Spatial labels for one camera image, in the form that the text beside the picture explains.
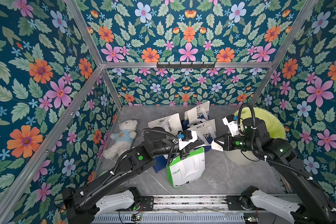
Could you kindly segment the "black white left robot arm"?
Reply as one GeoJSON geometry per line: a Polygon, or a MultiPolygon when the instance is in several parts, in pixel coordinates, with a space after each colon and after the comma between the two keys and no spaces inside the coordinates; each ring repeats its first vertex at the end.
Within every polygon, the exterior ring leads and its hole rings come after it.
{"type": "Polygon", "coordinates": [[[174,135],[162,127],[145,128],[144,141],[127,151],[115,166],[80,188],[68,187],[62,192],[66,215],[70,224],[90,224],[95,218],[114,211],[134,211],[142,203],[136,187],[112,194],[119,185],[140,175],[156,164],[156,158],[178,153],[185,158],[190,150],[202,146],[195,131],[185,130],[174,135]]]}

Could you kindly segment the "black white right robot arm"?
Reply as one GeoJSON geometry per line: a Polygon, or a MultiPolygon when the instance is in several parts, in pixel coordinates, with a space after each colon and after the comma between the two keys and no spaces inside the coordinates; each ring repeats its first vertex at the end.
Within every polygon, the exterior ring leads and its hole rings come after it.
{"type": "Polygon", "coordinates": [[[283,124],[269,111],[250,104],[222,119],[229,133],[214,140],[223,151],[253,153],[256,161],[273,167],[292,187],[300,203],[292,203],[250,186],[241,193],[243,209],[261,208],[291,224],[336,224],[336,204],[305,169],[304,162],[286,140],[283,124]]]}

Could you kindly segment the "green white takeout bag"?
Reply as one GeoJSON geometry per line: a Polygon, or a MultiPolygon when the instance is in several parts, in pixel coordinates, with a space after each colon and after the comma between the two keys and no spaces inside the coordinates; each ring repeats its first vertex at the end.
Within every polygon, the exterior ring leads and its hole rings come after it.
{"type": "Polygon", "coordinates": [[[205,171],[204,147],[198,148],[181,159],[174,158],[167,167],[167,179],[173,188],[179,188],[199,179],[205,171]]]}

